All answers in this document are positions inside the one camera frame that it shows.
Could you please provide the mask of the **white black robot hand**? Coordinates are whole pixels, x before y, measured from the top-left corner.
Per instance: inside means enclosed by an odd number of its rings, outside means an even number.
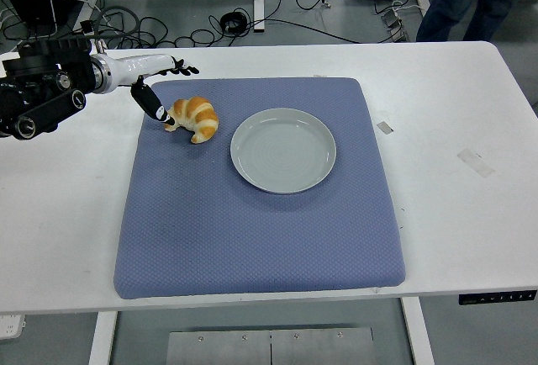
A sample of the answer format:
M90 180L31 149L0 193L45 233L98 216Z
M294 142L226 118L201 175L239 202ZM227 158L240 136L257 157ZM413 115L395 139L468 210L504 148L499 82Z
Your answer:
M144 83L147 77L181 73L184 76L198 74L199 70L183 59L173 56L154 54L113 59L101 54L95 57L95 64L100 65L103 83L95 93L110 93L117 87L130 87L132 98L152 119L164 124L174 125L175 120L163 107L160 99L150 86Z

